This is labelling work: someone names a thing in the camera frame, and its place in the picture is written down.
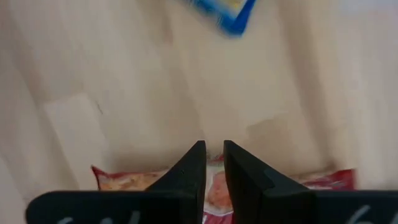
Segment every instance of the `blue package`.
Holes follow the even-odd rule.
[[[187,0],[209,16],[229,35],[242,35],[256,0]]]

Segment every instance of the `packaging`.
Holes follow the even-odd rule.
[[[241,35],[256,0],[186,0],[206,16],[215,18],[217,25],[229,35]]]
[[[108,174],[92,167],[99,190],[145,190],[168,170]],[[218,156],[208,162],[202,224],[232,224],[233,208],[225,179],[224,159]],[[310,189],[354,190],[353,170],[322,172],[292,177]]]

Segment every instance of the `wooden floor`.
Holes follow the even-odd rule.
[[[229,38],[177,0],[0,0],[0,222],[44,192],[95,189],[92,164],[159,169],[198,139],[398,189],[386,2],[257,0]]]

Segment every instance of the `food image on bag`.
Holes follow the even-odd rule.
[[[120,172],[108,174],[91,167],[99,190],[145,190],[169,170],[158,172]],[[354,190],[354,170],[296,175],[292,179],[310,189]],[[233,207],[226,183],[224,159],[220,155],[206,167],[205,204],[202,224],[232,224]]]

